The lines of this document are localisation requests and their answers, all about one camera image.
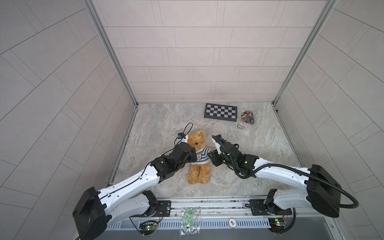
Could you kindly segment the blue white striped sweater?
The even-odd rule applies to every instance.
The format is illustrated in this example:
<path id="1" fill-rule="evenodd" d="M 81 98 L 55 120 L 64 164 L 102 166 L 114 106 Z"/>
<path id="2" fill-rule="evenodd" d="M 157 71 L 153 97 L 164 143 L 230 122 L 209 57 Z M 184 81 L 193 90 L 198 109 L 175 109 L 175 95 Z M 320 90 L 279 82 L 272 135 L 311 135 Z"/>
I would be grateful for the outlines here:
<path id="1" fill-rule="evenodd" d="M 211 161 L 209 153 L 211 153 L 211 152 L 212 152 L 212 149 L 210 149 L 208 147 L 202 148 L 201 150 L 196 152 L 196 154 L 197 154 L 197 161 L 196 162 L 192 162 L 191 164 L 192 165 L 204 165 L 204 164 L 209 163 Z"/>

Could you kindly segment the brown teddy bear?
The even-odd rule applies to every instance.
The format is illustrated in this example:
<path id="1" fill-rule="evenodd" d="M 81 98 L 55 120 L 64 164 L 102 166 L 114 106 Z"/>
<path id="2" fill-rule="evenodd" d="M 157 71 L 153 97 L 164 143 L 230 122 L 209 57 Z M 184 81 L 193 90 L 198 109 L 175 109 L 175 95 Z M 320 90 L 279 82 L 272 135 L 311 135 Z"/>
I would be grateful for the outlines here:
<path id="1" fill-rule="evenodd" d="M 211 158 L 209 153 L 212 149 L 206 147 L 206 135 L 204 131 L 197 131 L 188 134 L 187 143 L 194 147 L 197 154 L 197 161 L 191 163 L 188 182 L 191 185 L 201 183 L 207 184 L 211 178 Z"/>

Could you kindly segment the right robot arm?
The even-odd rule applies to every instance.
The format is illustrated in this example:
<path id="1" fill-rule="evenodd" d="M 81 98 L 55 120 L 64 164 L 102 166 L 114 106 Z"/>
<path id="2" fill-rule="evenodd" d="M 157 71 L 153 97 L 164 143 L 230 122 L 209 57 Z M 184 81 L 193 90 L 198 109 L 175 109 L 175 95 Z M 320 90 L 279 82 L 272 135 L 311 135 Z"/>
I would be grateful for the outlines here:
<path id="1" fill-rule="evenodd" d="M 312 169 L 276 164 L 254 155 L 242 154 L 238 145 L 230 142 L 215 142 L 216 150 L 211 154 L 214 165 L 225 164 L 239 178 L 263 178 L 292 187 L 290 190 L 271 189 L 264 200 L 268 212 L 293 208 L 313 208 L 324 216 L 337 218 L 340 215 L 341 193 L 335 188 L 336 181 L 326 171 L 313 166 Z"/>

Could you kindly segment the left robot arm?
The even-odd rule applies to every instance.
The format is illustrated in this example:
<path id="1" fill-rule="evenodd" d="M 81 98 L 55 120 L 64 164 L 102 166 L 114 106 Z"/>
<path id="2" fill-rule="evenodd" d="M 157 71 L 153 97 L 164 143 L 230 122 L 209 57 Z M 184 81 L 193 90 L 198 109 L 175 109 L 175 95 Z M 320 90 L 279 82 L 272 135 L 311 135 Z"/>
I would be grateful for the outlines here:
<path id="1" fill-rule="evenodd" d="M 187 143 L 176 145 L 169 155 L 149 162 L 139 173 L 113 186 L 85 190 L 72 212 L 79 240 L 94 240 L 106 228 L 136 215 L 152 215 L 158 205 L 149 188 L 169 179 L 187 163 L 197 161 L 196 149 Z"/>

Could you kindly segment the bag of colourful small parts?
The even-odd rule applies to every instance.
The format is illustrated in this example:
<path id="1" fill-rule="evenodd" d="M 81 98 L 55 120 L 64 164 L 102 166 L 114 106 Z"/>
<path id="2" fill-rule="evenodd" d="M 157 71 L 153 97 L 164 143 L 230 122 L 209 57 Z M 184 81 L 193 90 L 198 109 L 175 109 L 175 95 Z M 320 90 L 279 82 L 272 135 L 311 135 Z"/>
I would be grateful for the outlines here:
<path id="1" fill-rule="evenodd" d="M 246 124 L 254 124 L 255 123 L 255 118 L 254 114 L 252 111 L 243 111 L 241 114 L 241 121 L 246 123 Z"/>

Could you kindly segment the black white chessboard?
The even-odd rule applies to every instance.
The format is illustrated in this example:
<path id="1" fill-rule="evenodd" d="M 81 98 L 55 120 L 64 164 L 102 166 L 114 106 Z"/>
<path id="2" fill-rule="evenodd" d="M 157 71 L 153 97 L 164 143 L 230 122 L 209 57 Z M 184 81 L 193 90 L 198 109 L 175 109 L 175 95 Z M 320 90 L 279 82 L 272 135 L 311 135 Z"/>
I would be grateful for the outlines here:
<path id="1" fill-rule="evenodd" d="M 204 118 L 236 122 L 238 119 L 238 107 L 206 103 Z"/>

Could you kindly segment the round white sticker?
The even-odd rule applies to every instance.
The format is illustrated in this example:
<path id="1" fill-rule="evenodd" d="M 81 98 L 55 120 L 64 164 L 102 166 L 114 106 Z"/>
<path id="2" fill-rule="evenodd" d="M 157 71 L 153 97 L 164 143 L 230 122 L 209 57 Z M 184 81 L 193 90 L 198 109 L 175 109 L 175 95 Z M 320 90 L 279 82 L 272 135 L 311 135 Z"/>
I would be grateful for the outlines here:
<path id="1" fill-rule="evenodd" d="M 229 218 L 228 223 L 229 223 L 229 227 L 232 229 L 234 229 L 237 226 L 237 221 L 234 218 Z"/>

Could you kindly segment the clear bag with green parts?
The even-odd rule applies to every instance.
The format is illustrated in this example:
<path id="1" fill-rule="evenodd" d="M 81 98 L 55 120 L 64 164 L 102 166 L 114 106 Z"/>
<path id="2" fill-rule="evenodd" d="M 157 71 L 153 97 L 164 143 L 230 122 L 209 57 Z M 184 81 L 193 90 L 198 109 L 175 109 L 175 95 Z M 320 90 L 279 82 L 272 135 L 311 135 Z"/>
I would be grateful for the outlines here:
<path id="1" fill-rule="evenodd" d="M 202 220 L 200 208 L 183 209 L 181 213 L 181 236 L 199 234 L 201 223 Z"/>

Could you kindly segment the left circuit board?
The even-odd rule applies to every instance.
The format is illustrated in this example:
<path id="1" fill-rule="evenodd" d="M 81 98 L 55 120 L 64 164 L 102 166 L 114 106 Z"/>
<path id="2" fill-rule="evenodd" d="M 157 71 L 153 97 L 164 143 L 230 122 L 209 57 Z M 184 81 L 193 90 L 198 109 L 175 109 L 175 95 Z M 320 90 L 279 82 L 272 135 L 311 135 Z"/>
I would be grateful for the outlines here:
<path id="1" fill-rule="evenodd" d="M 145 221 L 139 225 L 139 233 L 143 236 L 150 236 L 158 227 L 158 222 L 154 220 Z"/>

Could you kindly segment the circuit board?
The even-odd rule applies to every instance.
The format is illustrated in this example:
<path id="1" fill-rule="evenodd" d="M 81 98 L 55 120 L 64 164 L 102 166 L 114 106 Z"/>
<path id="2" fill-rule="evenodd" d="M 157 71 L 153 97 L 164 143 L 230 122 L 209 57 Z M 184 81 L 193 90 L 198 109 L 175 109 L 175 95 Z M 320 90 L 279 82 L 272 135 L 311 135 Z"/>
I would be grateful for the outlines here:
<path id="1" fill-rule="evenodd" d="M 145 221 L 139 225 L 139 233 L 143 236 L 150 236 L 158 227 L 158 222 L 154 220 Z"/>
<path id="2" fill-rule="evenodd" d="M 268 221 L 271 226 L 269 230 L 272 233 L 282 232 L 287 225 L 286 221 L 283 220 L 282 218 L 269 218 Z"/>

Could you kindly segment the right circuit board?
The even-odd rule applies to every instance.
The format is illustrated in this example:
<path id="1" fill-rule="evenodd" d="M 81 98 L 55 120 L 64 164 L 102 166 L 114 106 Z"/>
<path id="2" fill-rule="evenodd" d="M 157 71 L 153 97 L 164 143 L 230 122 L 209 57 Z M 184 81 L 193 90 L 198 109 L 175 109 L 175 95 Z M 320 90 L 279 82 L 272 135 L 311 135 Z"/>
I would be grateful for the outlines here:
<path id="1" fill-rule="evenodd" d="M 272 233 L 282 232 L 287 225 L 286 221 L 283 220 L 282 218 L 269 218 L 268 221 L 271 226 L 269 230 Z"/>

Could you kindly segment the aluminium mounting rail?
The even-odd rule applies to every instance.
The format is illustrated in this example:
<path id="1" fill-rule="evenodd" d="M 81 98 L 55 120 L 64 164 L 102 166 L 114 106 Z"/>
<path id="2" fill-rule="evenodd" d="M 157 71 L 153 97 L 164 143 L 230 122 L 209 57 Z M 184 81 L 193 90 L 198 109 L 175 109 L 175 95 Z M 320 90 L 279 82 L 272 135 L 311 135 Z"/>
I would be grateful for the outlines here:
<path id="1" fill-rule="evenodd" d="M 204 218 L 235 218 L 251 217 L 251 209 L 246 207 L 246 204 L 251 200 L 249 198 L 175 198 L 170 200 L 158 200 L 155 198 L 152 192 L 146 191 L 134 198 L 125 200 L 120 204 L 113 207 L 107 202 L 101 202 L 91 207 L 91 210 L 95 213 L 102 214 L 106 217 L 107 225 L 111 225 L 115 222 L 122 221 L 134 215 L 151 214 L 156 210 L 159 201 L 171 201 L 171 214 L 169 217 L 161 218 L 176 218 L 180 217 L 182 210 L 185 208 L 200 208 L 201 216 Z M 273 218 L 275 216 L 259 216 L 263 218 Z"/>

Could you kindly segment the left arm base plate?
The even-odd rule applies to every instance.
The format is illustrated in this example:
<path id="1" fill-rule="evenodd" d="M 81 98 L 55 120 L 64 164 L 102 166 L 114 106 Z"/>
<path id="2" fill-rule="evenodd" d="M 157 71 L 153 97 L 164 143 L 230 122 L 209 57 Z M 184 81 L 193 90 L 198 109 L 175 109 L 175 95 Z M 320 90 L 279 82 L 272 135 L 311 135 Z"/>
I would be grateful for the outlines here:
<path id="1" fill-rule="evenodd" d="M 159 218 L 159 217 L 169 217 L 171 214 L 171 201 L 159 201 L 156 210 L 151 214 L 141 214 L 134 215 L 134 218 Z"/>

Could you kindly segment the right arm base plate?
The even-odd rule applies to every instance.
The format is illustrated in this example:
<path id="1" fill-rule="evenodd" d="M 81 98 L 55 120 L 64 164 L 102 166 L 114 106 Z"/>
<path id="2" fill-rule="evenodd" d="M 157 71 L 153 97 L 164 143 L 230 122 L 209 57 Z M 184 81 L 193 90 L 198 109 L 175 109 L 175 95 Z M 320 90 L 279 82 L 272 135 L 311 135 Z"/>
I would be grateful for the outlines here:
<path id="1" fill-rule="evenodd" d="M 253 216 L 282 216 L 282 215 L 292 215 L 292 209 L 282 210 L 279 207 L 267 207 L 265 205 L 265 199 L 251 199 L 246 207 L 251 209 Z"/>

